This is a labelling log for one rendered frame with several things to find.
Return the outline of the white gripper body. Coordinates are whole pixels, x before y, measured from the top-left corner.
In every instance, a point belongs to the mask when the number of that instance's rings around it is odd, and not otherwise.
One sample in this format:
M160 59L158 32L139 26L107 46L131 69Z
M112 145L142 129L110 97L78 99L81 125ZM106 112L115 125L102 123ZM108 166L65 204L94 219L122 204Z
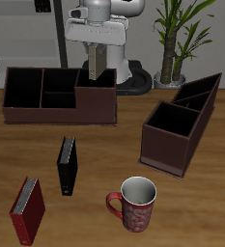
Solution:
M69 41L124 45L127 28L128 20L123 16L112 16L102 22L69 18L65 26L65 37Z

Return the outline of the dark brown desk caddy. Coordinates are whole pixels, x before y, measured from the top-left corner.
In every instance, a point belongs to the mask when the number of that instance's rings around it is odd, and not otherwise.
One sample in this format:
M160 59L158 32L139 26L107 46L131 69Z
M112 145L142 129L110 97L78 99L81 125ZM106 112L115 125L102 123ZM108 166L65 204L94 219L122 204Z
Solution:
M143 123L138 164L183 179L214 110L222 73L182 85Z
M115 125L116 71L8 68L2 110L7 124Z

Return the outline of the black book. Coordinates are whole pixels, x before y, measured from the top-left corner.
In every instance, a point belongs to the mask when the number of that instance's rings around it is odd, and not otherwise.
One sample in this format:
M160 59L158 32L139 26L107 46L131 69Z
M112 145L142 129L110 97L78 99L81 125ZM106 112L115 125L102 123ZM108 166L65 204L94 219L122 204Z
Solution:
M57 168L62 195L71 196L78 169L74 137L64 137L57 159Z

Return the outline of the red book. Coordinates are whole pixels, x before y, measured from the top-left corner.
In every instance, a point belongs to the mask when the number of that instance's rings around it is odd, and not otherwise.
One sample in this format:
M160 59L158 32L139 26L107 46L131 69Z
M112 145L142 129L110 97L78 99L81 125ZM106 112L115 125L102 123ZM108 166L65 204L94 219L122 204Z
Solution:
M45 205L40 182L37 178L25 178L10 210L19 243L31 246L39 229Z

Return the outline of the green pot plant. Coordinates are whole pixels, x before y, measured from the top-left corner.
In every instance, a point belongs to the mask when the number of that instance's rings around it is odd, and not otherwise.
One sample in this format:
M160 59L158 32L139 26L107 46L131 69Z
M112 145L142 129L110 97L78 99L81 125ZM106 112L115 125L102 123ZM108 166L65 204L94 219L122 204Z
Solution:
M168 88L172 83L177 83L181 79L183 61L187 58L193 59L193 51L199 46L211 43L206 40L210 27L204 29L197 37L194 37L200 20L190 26L186 23L204 8L213 4L215 0L198 0L183 9L183 0L163 0L164 12L156 9L160 14L153 25L159 33L163 45L163 60L157 84Z

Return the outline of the dark box on shelf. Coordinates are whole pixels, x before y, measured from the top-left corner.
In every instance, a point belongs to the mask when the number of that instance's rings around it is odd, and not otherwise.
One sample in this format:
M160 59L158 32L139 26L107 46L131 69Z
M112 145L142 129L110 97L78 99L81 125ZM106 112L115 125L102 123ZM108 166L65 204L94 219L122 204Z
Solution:
M37 13L50 13L50 0L34 0L35 10Z

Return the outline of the white shelf unit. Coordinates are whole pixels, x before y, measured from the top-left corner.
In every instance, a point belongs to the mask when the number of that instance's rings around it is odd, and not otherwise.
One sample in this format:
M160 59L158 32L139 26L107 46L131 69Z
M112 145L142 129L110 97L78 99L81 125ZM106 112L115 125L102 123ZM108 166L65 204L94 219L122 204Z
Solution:
M50 13L37 13L34 0L0 0L0 60L61 66L52 0L50 5Z

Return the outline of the red patterned mug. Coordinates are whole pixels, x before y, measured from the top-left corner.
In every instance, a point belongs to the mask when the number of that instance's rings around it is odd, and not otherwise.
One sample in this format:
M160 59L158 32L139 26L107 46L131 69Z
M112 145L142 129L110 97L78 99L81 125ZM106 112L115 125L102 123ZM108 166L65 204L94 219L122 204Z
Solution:
M106 196L106 206L123 221L128 231L141 233L149 225L156 194L156 187L148 178L131 177L122 183L120 192L111 192ZM121 202L121 211L110 204L115 199Z

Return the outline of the black upright post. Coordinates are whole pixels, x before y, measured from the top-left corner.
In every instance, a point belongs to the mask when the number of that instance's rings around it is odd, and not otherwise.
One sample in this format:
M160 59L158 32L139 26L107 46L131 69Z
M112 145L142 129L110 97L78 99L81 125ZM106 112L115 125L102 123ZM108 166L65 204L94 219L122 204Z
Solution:
M52 1L54 7L60 64L62 68L66 68L68 66L68 57L67 57L67 49L66 49L62 0L52 0Z

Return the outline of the flat black base plate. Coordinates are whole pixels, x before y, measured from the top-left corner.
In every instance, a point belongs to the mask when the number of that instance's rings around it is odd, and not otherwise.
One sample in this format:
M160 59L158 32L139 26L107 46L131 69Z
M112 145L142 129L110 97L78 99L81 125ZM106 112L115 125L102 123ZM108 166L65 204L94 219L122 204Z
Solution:
M146 94L153 85L152 77L142 69L137 60L129 60L129 69L132 76L124 83L116 85L116 72L106 69L97 80L91 80L88 74L88 62L83 64L80 70L77 85L80 87L116 87L117 96L140 96Z

